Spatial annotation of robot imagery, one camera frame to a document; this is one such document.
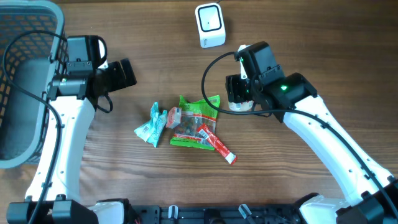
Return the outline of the red stick sachet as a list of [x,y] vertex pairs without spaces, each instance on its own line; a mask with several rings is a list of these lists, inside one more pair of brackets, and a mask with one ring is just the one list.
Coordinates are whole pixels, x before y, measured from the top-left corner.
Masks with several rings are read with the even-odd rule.
[[208,142],[214,149],[221,154],[228,164],[233,165],[236,162],[236,155],[232,153],[220,139],[206,125],[202,124],[197,128],[198,133]]

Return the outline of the small red white packet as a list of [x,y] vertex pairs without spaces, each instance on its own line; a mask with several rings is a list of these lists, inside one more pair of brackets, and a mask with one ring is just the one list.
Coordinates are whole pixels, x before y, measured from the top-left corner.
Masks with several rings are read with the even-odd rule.
[[167,115],[166,127],[173,129],[181,123],[182,109],[179,107],[173,107]]

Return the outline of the teal snack packet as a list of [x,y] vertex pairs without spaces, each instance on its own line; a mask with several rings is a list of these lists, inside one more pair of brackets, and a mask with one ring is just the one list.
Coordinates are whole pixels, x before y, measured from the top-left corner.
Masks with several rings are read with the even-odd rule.
[[159,111],[159,104],[155,102],[150,109],[150,120],[134,130],[134,133],[146,143],[157,147],[160,136],[167,122],[167,111]]

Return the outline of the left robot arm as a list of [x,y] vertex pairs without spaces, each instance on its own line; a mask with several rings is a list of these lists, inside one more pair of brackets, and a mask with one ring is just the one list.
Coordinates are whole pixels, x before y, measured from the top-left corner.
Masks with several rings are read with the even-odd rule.
[[137,223],[129,200],[80,200],[80,165],[99,97],[137,83],[128,59],[107,63],[107,46],[97,35],[67,38],[66,74],[49,82],[44,104],[49,118],[39,165],[23,202],[7,208],[8,223]]

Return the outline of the green lid spice jar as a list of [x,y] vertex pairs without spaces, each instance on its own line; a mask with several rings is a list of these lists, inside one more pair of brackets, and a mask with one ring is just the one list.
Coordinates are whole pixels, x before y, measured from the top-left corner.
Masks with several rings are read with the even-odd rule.
[[229,102],[228,107],[231,111],[245,112],[245,111],[249,111],[252,109],[253,103],[254,102],[252,100],[244,101],[244,102],[240,102],[240,103]]

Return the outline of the green snack bag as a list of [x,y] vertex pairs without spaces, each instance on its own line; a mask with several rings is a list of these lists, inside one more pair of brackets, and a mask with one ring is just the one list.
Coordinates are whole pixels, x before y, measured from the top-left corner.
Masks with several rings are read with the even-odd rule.
[[182,95],[180,95],[178,107],[182,109],[181,123],[174,128],[175,132],[170,144],[214,151],[214,147],[198,133],[197,129],[202,124],[206,124],[215,132],[218,111],[205,100],[190,103]]

